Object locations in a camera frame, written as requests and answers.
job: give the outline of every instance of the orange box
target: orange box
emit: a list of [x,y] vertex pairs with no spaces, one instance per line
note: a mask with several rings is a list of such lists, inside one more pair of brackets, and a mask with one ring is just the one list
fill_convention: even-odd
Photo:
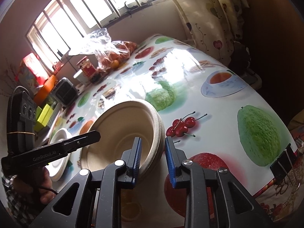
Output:
[[47,98],[51,90],[55,86],[55,82],[58,81],[55,75],[52,75],[43,85],[43,87],[38,91],[38,93],[34,96],[34,102],[40,106],[43,101]]

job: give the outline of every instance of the window frame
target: window frame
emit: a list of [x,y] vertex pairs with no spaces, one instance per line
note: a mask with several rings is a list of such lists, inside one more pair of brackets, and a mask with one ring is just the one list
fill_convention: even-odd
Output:
[[[36,54],[36,55],[39,55],[37,54],[36,50],[34,49],[33,45],[32,45],[32,42],[35,43],[37,45],[37,47],[40,49],[40,51],[42,52],[42,54],[47,57],[47,59],[49,60],[49,62],[51,62],[53,64],[53,67],[52,69],[49,68],[49,66],[47,66],[43,61],[42,59],[39,57],[39,61],[41,62],[42,66],[44,67],[44,69],[46,69],[48,71],[48,73],[52,73],[52,74],[55,74],[59,69],[56,69],[56,65],[58,65],[59,62],[61,62],[61,57],[56,53],[54,52],[50,47],[49,45],[47,44],[47,42],[43,39],[43,36],[41,35],[41,31],[43,30],[43,28],[45,27],[45,25],[50,22],[48,20],[48,18],[45,16],[44,14],[44,11],[45,13],[47,14],[47,16],[49,17],[49,19],[52,18],[52,16],[57,12],[59,11],[59,9],[63,8],[61,7],[61,5],[59,4],[59,1],[60,3],[62,4],[62,6],[65,4],[67,6],[67,8],[70,10],[70,12],[73,14],[73,16],[76,18],[76,20],[78,21],[78,23],[80,24],[80,26],[83,28],[83,30],[85,31],[86,34],[89,34],[95,30],[98,30],[99,28],[101,27],[108,27],[108,26],[111,26],[113,24],[115,24],[116,22],[119,22],[121,19],[124,19],[126,16],[129,16],[127,13],[127,9],[125,7],[122,7],[120,9],[116,8],[114,6],[115,2],[114,0],[104,0],[105,3],[107,4],[107,6],[109,7],[109,9],[112,11],[112,14],[107,16],[106,18],[104,18],[103,20],[99,21],[99,23],[97,23],[97,19],[95,18],[96,20],[96,25],[94,25],[92,28],[89,28],[87,26],[87,24],[85,23],[85,21],[83,20],[83,18],[80,16],[80,14],[77,12],[76,8],[73,6],[73,4],[71,3],[70,0],[54,0],[51,4],[49,3],[46,8],[47,9],[44,9],[36,18],[36,20],[33,22],[33,24],[31,25],[31,27],[29,28],[27,34],[25,35],[32,51]],[[134,2],[131,2],[129,4],[127,4],[128,7],[134,7],[136,6],[136,8],[132,9],[131,11],[134,11],[134,12],[137,12],[141,9],[144,9],[146,8],[147,6],[150,6],[152,3],[154,4],[155,1],[161,1],[161,0],[147,0],[146,2],[144,2],[143,0],[135,0]],[[47,56],[47,54],[44,52],[43,49],[47,48],[51,54],[54,55],[54,58],[57,58],[58,61],[53,63],[53,60],[49,59],[49,57]]]

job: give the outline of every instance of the curtain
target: curtain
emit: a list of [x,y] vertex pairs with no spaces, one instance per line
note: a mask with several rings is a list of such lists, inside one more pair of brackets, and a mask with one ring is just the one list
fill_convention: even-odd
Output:
[[242,39],[246,0],[173,0],[197,49],[228,66],[234,41]]

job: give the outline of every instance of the cable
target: cable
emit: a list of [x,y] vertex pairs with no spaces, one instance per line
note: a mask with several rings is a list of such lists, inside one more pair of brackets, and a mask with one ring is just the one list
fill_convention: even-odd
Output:
[[57,192],[56,190],[53,190],[52,188],[47,188],[47,187],[43,187],[43,186],[37,186],[37,188],[51,191],[51,192],[53,192],[55,195],[58,194],[58,192]]
[[17,87],[14,89],[12,95],[14,94],[14,92],[15,92],[18,88],[21,88],[21,89],[25,90],[25,91],[27,92],[27,94],[29,95],[29,91],[28,91],[25,87],[23,87],[23,86],[17,86]]

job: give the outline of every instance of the white paper plate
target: white paper plate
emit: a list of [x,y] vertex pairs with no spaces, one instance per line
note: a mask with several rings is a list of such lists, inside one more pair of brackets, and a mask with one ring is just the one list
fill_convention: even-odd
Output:
[[[53,136],[51,139],[50,144],[54,144],[59,141],[63,141],[66,139],[72,138],[71,133],[67,131],[67,129],[62,128],[59,129],[56,134]],[[62,176],[64,169],[66,167],[66,164],[69,160],[70,154],[68,154],[66,157],[55,160],[51,162],[49,165],[46,166],[50,173],[50,178],[52,179],[53,182],[56,182],[60,179]]]

